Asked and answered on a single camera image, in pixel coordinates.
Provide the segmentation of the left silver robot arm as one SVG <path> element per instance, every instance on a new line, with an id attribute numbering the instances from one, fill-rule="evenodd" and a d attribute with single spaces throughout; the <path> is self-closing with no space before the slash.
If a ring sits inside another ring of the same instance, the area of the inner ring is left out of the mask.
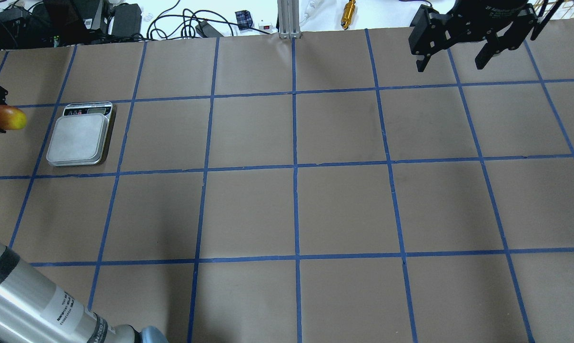
<path id="1" fill-rule="evenodd" d="M 0 343 L 166 343 L 155 326 L 113 326 L 0 243 Z"/>

